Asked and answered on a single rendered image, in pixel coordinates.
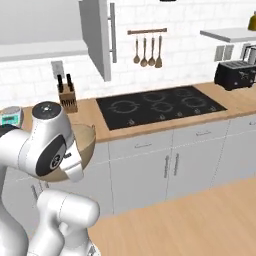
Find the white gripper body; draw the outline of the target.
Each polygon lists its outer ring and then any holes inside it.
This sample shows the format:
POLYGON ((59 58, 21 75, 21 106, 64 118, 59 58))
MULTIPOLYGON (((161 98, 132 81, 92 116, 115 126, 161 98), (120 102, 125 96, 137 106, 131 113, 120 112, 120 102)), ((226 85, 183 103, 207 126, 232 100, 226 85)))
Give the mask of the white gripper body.
POLYGON ((84 177, 81 158, 74 155, 64 157, 62 171, 72 182, 80 181, 84 177))

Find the tan round basket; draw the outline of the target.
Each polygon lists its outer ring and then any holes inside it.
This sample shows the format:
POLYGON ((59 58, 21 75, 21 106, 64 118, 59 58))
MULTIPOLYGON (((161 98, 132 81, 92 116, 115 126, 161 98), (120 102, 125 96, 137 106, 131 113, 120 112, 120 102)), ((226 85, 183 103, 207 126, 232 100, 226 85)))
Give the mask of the tan round basket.
MULTIPOLYGON (((84 169, 90 162, 94 152, 96 142, 95 126, 90 127, 83 124, 74 124, 72 129, 74 132, 75 141, 67 152, 81 158, 84 174, 84 169)), ((47 182, 59 182, 67 179, 69 178, 62 171, 62 162, 55 171, 43 177, 43 180, 47 182)))

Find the grey cabinet door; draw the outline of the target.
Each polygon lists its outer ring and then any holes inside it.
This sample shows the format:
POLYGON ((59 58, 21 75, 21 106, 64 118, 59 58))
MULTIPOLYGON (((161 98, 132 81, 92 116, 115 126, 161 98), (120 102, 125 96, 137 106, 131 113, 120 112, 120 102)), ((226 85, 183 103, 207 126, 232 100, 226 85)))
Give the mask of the grey cabinet door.
POLYGON ((108 13, 106 0, 79 2, 82 35, 88 54, 104 81, 111 80, 108 13))

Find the grey drawer front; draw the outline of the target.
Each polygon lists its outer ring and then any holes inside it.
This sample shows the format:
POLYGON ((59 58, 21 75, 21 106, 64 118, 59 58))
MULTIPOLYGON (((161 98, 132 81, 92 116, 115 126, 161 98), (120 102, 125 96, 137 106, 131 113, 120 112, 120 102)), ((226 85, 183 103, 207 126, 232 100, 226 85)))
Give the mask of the grey drawer front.
POLYGON ((109 142, 110 159, 119 159, 169 148, 172 145, 173 131, 162 131, 141 136, 135 136, 109 142), (152 143, 145 148, 134 148, 136 144, 152 143))
POLYGON ((224 120, 175 129, 173 131, 173 146, 178 147, 224 137, 228 129, 228 125, 229 121, 224 120), (205 130, 209 130, 212 133, 204 136, 196 136, 196 132, 205 130))
POLYGON ((229 135, 256 130, 256 114, 234 118, 230 121, 229 135))

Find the wooden knife block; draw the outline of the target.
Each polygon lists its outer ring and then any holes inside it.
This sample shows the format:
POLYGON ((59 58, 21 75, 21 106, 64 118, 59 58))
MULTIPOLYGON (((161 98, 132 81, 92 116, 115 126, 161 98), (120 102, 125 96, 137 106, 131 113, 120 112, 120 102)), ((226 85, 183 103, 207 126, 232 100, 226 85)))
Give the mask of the wooden knife block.
POLYGON ((58 94, 59 94, 59 100, 64 108, 65 112, 70 113, 76 113, 78 111, 77 107, 77 101, 76 101, 76 94, 74 89, 74 84, 71 80, 71 75, 66 75, 67 83, 64 84, 62 81, 62 76, 60 74, 57 75, 57 88, 58 88, 58 94))

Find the teal kitchen scale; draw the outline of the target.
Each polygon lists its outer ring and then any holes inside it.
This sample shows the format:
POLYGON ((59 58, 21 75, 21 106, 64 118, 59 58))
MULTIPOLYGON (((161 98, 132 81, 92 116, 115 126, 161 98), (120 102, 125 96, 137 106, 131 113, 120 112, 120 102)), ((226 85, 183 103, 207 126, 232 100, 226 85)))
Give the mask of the teal kitchen scale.
POLYGON ((10 124, 20 128, 24 120, 23 109, 19 106, 11 106, 2 110, 0 125, 10 124))

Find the black hob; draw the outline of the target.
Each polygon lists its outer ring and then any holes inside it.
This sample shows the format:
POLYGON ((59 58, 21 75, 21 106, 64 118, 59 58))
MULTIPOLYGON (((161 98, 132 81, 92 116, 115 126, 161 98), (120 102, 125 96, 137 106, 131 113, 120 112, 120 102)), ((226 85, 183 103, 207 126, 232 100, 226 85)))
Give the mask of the black hob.
POLYGON ((192 85, 98 98, 97 104, 110 131, 226 111, 192 85))

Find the wooden hanging spoon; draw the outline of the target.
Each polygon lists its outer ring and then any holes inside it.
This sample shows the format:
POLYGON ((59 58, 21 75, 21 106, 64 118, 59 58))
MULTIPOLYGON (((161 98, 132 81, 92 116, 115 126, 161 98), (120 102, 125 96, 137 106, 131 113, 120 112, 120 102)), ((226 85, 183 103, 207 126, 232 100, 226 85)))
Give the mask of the wooden hanging spoon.
POLYGON ((148 60, 148 65, 149 66, 154 66, 155 65, 154 46, 155 46, 155 38, 152 37, 152 40, 151 40, 151 57, 148 60))
POLYGON ((146 37, 144 37, 144 39, 143 39, 143 58, 140 61, 141 67, 146 67, 147 66, 146 48, 147 48, 147 39, 146 39, 146 37))
POLYGON ((138 64, 140 62, 140 57, 139 57, 139 40, 136 38, 135 40, 135 57, 133 58, 133 62, 135 64, 138 64))

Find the wooden hanging spatula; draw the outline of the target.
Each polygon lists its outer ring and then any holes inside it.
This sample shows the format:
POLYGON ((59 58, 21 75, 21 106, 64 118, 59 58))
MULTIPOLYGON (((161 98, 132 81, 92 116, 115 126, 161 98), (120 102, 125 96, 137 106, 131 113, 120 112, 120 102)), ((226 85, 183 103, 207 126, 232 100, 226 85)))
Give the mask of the wooden hanging spatula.
POLYGON ((162 67, 161 48, 162 48, 162 35, 159 36, 158 56, 156 58, 155 68, 161 68, 162 67))

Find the black toaster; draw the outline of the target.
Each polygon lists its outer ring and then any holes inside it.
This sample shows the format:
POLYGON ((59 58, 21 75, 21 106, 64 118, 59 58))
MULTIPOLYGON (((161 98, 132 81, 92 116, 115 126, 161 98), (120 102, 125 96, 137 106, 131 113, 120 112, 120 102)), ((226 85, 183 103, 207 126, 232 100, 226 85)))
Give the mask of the black toaster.
POLYGON ((220 62, 217 66, 214 83, 227 91, 252 87, 256 77, 256 64, 246 61, 220 62))

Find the yellow bottle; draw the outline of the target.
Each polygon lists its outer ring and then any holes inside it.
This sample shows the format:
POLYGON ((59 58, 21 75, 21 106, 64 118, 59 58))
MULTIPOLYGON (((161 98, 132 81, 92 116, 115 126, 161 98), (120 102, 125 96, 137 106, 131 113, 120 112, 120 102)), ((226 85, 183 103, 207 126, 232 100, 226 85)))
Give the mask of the yellow bottle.
POLYGON ((256 11, 254 11, 253 16, 249 20, 248 30, 256 31, 256 11))

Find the grey wall socket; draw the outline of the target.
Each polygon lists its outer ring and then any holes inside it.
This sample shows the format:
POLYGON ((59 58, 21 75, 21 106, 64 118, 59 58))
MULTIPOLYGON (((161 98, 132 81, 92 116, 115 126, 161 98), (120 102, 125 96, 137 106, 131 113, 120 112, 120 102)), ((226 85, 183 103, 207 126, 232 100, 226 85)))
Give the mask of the grey wall socket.
POLYGON ((54 78, 57 78, 58 75, 64 77, 64 68, 62 61, 52 61, 51 66, 54 78))
POLYGON ((234 46, 233 45, 221 45, 216 47, 214 61, 226 61, 232 58, 234 46))

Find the grey wall cabinet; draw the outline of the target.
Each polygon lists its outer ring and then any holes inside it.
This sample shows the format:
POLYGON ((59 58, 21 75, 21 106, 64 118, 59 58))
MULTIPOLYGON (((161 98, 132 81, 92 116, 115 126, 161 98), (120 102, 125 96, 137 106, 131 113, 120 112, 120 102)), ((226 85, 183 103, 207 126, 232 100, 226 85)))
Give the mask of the grey wall cabinet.
POLYGON ((85 55, 80 0, 0 0, 0 62, 85 55))

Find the wooden utensil rail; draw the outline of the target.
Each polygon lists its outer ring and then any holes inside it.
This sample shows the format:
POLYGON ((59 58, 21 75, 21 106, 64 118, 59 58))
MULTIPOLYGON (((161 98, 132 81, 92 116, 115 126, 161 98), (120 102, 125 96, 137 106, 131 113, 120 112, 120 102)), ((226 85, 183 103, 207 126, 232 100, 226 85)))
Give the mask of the wooden utensil rail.
POLYGON ((162 33, 167 32, 167 28, 161 28, 161 29, 142 29, 142 30, 128 30, 127 35, 133 35, 133 34, 148 34, 148 33, 162 33))

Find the grey wall shelf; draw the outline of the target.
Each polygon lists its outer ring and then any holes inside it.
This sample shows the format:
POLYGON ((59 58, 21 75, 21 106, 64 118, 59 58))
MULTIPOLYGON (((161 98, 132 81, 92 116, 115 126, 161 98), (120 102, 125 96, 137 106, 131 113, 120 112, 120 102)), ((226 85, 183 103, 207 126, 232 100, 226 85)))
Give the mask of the grey wall shelf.
POLYGON ((201 30, 200 34, 228 43, 256 41, 256 31, 250 31, 247 28, 201 30))

